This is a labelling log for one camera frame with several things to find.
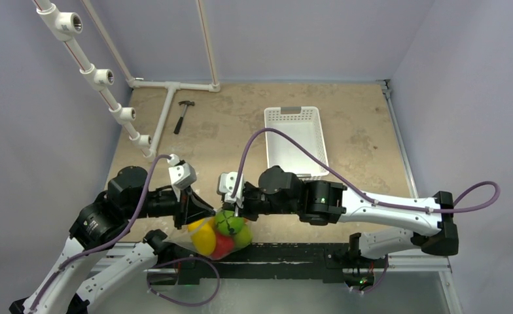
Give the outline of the yellow mango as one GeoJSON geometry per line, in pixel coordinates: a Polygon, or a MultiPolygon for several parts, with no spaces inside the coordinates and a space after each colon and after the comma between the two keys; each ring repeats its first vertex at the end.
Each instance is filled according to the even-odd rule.
{"type": "Polygon", "coordinates": [[[199,254],[209,256],[217,245],[214,218],[203,218],[187,226],[192,244],[199,254]]]}

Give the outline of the red apple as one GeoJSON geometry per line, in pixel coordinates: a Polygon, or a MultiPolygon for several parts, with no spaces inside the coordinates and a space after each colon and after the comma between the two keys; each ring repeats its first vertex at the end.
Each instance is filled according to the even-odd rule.
{"type": "Polygon", "coordinates": [[[211,253],[211,258],[214,260],[221,259],[230,254],[235,249],[234,240],[230,236],[222,234],[216,235],[216,246],[211,253]]]}

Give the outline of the green watermelon toy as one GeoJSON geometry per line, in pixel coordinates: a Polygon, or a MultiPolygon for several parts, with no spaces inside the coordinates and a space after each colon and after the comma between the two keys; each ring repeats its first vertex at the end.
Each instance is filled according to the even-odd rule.
{"type": "Polygon", "coordinates": [[[224,236],[236,235],[244,226],[244,219],[236,217],[233,211],[223,210],[215,216],[215,229],[224,236]]]}

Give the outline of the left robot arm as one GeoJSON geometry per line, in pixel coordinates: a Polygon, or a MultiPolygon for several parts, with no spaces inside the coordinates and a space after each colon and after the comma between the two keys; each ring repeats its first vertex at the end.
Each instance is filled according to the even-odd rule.
{"type": "Polygon", "coordinates": [[[94,313],[120,285],[156,265],[169,266],[177,258],[176,245],[162,230],[151,230],[124,257],[91,276],[92,268],[114,247],[134,216],[147,171],[138,166],[121,169],[107,189],[84,207],[69,230],[57,262],[41,286],[28,298],[11,303],[11,313],[94,313]]]}

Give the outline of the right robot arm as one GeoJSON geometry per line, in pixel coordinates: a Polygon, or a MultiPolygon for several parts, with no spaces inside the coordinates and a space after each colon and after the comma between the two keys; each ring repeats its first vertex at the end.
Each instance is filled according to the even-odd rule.
{"type": "Polygon", "coordinates": [[[254,186],[236,172],[222,173],[217,185],[225,208],[248,220],[260,215],[297,215],[314,226],[347,222],[381,224],[385,230],[356,233],[346,249],[348,261],[362,266],[387,254],[420,249],[433,256],[454,256],[459,236],[453,196],[402,198],[352,190],[342,183],[303,181],[279,166],[267,169],[254,186]]]}

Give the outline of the green pear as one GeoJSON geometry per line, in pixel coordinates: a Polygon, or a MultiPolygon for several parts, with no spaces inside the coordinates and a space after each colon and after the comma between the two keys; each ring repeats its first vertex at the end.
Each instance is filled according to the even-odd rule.
{"type": "Polygon", "coordinates": [[[234,240],[235,249],[243,249],[250,245],[253,240],[253,234],[248,225],[245,225],[241,230],[232,236],[234,240]]]}

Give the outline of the clear zip top bag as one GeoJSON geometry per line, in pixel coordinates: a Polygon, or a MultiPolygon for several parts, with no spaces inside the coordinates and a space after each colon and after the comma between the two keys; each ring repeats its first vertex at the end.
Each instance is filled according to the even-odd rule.
{"type": "Polygon", "coordinates": [[[246,218],[222,209],[214,217],[187,224],[172,235],[171,241],[199,255],[220,260],[248,247],[253,242],[253,233],[246,218]]]}

